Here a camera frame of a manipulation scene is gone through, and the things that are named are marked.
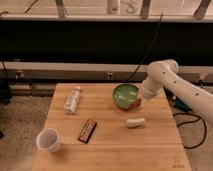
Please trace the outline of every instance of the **chocolate bar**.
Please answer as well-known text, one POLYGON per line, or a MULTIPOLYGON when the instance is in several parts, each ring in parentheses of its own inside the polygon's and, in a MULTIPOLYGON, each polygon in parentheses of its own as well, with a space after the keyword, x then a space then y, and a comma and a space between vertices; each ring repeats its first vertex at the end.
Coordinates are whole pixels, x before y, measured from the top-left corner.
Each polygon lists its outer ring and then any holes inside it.
POLYGON ((96 125, 97 122, 93 121, 92 119, 88 119, 83 129, 81 130, 80 135, 78 136, 78 140, 83 143, 88 143, 96 125))

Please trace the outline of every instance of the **bottle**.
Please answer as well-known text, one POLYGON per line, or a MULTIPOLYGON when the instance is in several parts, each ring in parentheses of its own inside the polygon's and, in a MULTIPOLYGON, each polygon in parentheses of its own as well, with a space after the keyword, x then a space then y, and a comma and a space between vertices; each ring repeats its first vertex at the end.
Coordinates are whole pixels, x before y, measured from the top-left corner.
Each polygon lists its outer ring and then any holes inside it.
POLYGON ((80 91, 81 88, 79 86, 77 86, 74 90, 71 91, 64 105, 64 110, 66 111, 66 114, 74 114, 74 112, 76 111, 80 99, 80 91))

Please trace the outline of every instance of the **bottle cap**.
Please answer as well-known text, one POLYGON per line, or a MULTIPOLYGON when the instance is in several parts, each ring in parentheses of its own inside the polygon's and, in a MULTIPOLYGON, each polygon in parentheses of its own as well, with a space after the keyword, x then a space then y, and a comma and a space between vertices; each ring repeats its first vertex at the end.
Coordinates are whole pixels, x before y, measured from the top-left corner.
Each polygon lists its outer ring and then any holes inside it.
POLYGON ((81 91, 81 87, 80 86, 77 86, 75 89, 78 90, 78 91, 81 91))

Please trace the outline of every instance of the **white paper cup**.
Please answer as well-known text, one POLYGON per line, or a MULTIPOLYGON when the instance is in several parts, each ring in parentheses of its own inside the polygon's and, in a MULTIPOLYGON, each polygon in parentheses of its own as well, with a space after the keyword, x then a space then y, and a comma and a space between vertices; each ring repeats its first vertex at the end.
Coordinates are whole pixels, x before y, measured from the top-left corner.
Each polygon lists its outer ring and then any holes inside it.
POLYGON ((47 150, 52 153, 59 151, 61 144, 57 130, 54 128, 42 130, 37 136, 36 145, 40 150, 47 150))

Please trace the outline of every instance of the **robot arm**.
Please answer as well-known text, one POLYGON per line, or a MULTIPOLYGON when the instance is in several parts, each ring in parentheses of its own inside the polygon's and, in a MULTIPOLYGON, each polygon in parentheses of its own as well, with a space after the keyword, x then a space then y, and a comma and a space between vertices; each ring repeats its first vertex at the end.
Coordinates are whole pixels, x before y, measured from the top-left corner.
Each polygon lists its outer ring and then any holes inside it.
POLYGON ((213 95, 177 76, 178 70, 178 64, 174 60, 149 64, 148 77, 143 81, 141 89, 143 97, 151 99, 164 86, 213 125, 213 95))

